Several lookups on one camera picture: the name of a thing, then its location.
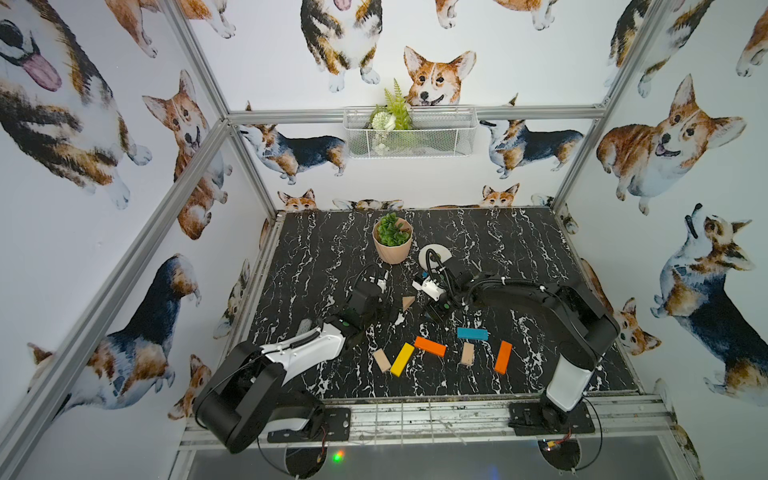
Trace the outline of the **teal long block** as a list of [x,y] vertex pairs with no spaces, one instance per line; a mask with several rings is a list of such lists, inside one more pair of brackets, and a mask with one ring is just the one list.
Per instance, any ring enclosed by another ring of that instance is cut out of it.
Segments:
[[456,335],[459,339],[470,341],[487,341],[489,339],[489,332],[485,329],[459,327],[456,330]]

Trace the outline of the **wooden triangle block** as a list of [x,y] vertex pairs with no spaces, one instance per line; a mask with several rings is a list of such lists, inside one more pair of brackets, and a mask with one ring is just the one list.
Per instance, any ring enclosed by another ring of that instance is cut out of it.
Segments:
[[402,298],[402,310],[407,311],[416,301],[415,296],[404,296]]

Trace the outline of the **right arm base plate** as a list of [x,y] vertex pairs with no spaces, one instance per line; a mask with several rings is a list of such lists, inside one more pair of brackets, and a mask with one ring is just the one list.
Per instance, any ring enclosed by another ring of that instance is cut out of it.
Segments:
[[584,401],[564,412],[554,404],[512,402],[508,404],[508,426],[518,436],[591,434],[595,424]]

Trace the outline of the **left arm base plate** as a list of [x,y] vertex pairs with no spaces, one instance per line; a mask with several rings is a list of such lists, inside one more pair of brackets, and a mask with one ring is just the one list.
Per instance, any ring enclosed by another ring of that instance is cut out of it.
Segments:
[[271,421],[265,430],[269,443],[319,443],[347,441],[351,433],[352,410],[330,407],[309,418],[297,417]]

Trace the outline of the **yellow long block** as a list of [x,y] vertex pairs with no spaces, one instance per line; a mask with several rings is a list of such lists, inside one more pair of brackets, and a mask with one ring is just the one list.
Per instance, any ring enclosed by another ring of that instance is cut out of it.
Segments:
[[390,373],[396,377],[400,377],[404,372],[409,360],[411,359],[415,347],[409,343],[405,343],[399,351],[394,363],[390,368]]

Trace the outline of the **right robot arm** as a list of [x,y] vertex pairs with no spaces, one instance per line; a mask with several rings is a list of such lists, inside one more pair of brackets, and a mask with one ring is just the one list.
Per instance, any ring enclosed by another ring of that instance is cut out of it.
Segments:
[[548,323],[559,358],[536,413],[540,426],[563,428],[619,336],[613,316],[581,281],[538,283],[487,272],[473,275],[460,271],[453,258],[443,261],[432,249],[426,253],[412,286],[430,298],[429,319],[442,320],[452,310],[476,306],[528,312]]

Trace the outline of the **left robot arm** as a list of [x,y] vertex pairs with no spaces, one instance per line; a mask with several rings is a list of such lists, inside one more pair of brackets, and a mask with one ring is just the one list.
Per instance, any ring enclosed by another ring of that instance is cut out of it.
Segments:
[[194,400],[196,423],[232,454],[263,434],[287,434],[288,441],[322,439],[325,405],[309,392],[288,390],[287,383],[354,349],[384,316],[382,287],[360,280],[338,312],[307,332],[274,344],[239,343]]

